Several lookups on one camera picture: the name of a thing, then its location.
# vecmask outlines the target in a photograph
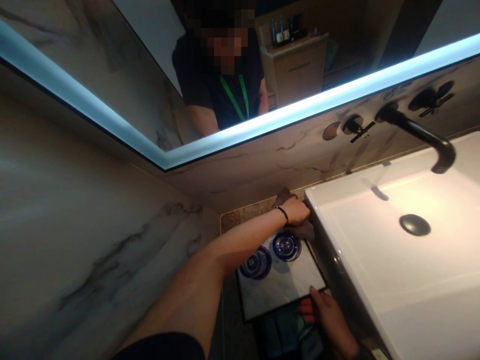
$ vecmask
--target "blue drinking glass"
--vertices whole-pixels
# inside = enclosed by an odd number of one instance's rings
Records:
[[[272,243],[273,252],[286,262],[295,260],[302,252],[302,244],[290,231],[279,232]]]
[[[246,278],[263,279],[272,268],[272,257],[264,246],[260,246],[248,260],[240,266],[240,272]]]

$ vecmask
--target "sink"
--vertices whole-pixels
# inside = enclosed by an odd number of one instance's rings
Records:
[[[480,359],[480,132],[452,144],[445,174],[429,148],[305,190],[394,359]]]

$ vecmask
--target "person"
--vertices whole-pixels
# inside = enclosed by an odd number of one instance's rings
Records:
[[[225,232],[193,255],[163,295],[126,338],[114,360],[202,359],[208,357],[225,277],[243,264],[287,223],[300,225],[310,214],[295,196]],[[323,325],[345,359],[361,355],[337,302],[310,287],[298,308],[306,322]]]
[[[252,0],[185,0],[172,63],[201,137],[269,111]]]

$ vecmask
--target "hand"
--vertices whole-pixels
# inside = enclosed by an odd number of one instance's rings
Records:
[[[345,359],[354,359],[360,352],[360,346],[350,332],[342,310],[337,301],[325,293],[319,293],[310,286],[311,298],[303,299],[298,307],[306,323],[318,323],[323,326],[333,346]]]
[[[286,212],[288,223],[291,225],[300,225],[310,214],[310,209],[296,196],[289,198],[280,207]]]

